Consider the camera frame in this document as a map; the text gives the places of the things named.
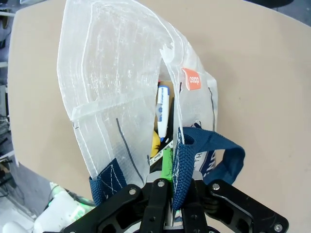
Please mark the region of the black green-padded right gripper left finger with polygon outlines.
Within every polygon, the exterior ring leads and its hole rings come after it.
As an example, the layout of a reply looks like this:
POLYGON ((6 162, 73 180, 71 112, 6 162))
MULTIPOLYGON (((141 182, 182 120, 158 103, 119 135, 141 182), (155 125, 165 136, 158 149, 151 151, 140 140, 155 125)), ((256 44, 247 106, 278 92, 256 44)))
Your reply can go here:
POLYGON ((66 233, 124 233, 139 223, 140 233, 163 232, 172 196, 173 152, 165 149, 162 170, 148 175, 144 187, 126 184, 116 160, 100 176, 90 179, 96 207, 64 231, 66 233))

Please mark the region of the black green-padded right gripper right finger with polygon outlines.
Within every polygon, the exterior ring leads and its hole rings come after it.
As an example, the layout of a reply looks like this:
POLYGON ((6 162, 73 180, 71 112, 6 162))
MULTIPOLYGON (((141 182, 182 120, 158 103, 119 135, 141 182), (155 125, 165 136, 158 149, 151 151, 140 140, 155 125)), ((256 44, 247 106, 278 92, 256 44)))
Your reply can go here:
POLYGON ((285 233, 288 220, 252 197, 226 183, 213 180, 205 184, 202 174, 194 171, 181 208, 186 233, 215 233, 206 216, 235 233, 285 233))

